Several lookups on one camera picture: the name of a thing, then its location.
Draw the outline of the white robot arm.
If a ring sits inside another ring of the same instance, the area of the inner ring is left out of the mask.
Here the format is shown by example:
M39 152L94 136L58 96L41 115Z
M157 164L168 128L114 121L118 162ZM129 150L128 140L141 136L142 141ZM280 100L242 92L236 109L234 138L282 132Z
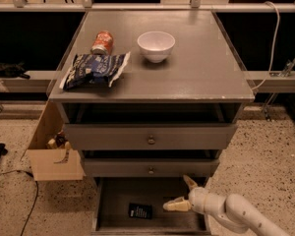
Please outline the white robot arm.
M179 197L171 200L163 205L165 210L192 210L202 215L210 215L220 225L238 234L252 230L257 236L290 236L243 196L238 194L220 196L200 187L188 175L184 175L183 179L189 188L188 199Z

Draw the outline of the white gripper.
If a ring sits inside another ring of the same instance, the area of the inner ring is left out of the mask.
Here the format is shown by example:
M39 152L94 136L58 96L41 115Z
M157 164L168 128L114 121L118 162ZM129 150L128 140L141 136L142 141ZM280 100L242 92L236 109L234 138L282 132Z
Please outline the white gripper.
M189 200L179 197L163 205L167 211L192 211L200 214L212 214L216 207L216 196L207 189L198 187L198 183L188 175L183 176L189 190Z

